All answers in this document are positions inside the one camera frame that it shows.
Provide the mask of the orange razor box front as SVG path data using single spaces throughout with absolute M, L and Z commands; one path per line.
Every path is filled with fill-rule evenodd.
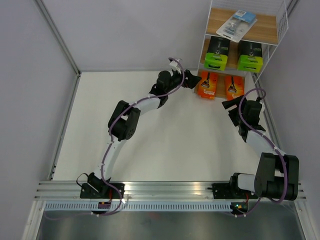
M 204 99 L 213 100 L 216 96 L 218 74 L 211 71 L 202 71 L 196 94 Z

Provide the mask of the orange razor box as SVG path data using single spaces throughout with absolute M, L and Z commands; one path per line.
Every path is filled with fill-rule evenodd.
M 213 100 L 216 96 L 218 74 L 211 71 L 202 71 L 196 94 L 204 99 Z
M 227 75 L 224 77 L 226 100 L 230 101 L 245 94 L 245 79 L 241 76 Z

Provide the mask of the green black razor box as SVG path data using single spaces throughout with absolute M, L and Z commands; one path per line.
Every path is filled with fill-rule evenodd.
M 240 41 L 238 43 L 237 70 L 260 73 L 263 67 L 262 44 L 250 41 Z
M 230 40 L 212 36 L 204 58 L 204 67 L 224 71 L 228 61 Z

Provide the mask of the white wire wooden shelf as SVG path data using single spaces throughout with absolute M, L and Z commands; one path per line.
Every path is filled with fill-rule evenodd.
M 236 42 L 230 43 L 226 68 L 224 71 L 205 67 L 211 37 L 216 37 L 216 31 L 237 10 L 244 10 L 256 14 L 257 22 L 242 38 L 243 41 L 259 43 L 262 45 L 263 65 L 259 73 L 238 70 L 239 47 Z M 203 71 L 216 72 L 218 81 L 216 87 L 217 98 L 226 97 L 225 76 L 241 76 L 244 80 L 251 81 L 246 86 L 254 86 L 277 47 L 289 29 L 287 4 L 284 0 L 212 0 L 209 7 L 205 32 L 202 41 L 201 54 L 197 67 L 197 74 Z

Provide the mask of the blue clear razor blister pack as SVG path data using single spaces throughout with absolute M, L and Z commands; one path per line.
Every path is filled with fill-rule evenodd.
M 239 43 L 257 21 L 256 14 L 239 9 L 216 31 L 216 34 Z

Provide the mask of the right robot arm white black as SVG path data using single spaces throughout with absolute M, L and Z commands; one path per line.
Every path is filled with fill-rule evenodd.
M 266 130 L 260 125 L 261 98 L 248 100 L 242 95 L 223 101 L 222 105 L 243 141 L 259 156 L 255 174 L 236 172 L 230 177 L 229 194 L 239 198 L 249 191 L 259 198 L 275 202 L 296 200 L 299 159 L 286 154 L 266 136 Z

